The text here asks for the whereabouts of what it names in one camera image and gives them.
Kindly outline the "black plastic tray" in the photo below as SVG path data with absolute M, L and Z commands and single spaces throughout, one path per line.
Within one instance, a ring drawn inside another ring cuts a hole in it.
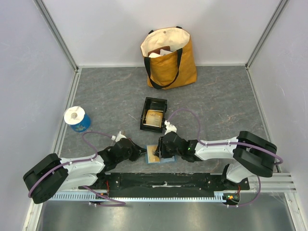
M 140 130 L 162 133 L 166 111 L 166 99 L 146 97 L 140 118 Z

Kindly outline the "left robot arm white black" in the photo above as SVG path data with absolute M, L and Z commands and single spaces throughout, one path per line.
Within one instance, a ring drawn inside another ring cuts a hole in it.
M 87 157 L 60 158 L 49 154 L 23 176 L 28 197 L 41 204 L 57 192 L 83 186 L 101 189 L 106 183 L 105 172 L 125 160 L 134 162 L 145 153 L 146 149 L 131 139 L 121 138 L 113 146 Z

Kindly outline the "teal leather card holder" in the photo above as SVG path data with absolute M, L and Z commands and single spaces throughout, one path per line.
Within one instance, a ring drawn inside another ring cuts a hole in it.
M 155 151 L 157 149 L 157 145 L 147 145 L 146 146 L 146 163 L 147 164 L 165 164 L 165 163 L 173 163 L 176 162 L 176 157 L 172 158 L 159 158 L 155 155 Z

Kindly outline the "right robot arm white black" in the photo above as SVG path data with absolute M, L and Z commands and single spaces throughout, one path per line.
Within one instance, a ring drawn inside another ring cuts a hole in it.
M 220 177 L 221 186 L 232 189 L 250 176 L 271 178 L 276 165 L 277 147 L 248 131 L 220 141 L 185 140 L 175 132 L 159 138 L 155 155 L 160 158 L 179 156 L 194 163 L 210 159 L 229 159 Z

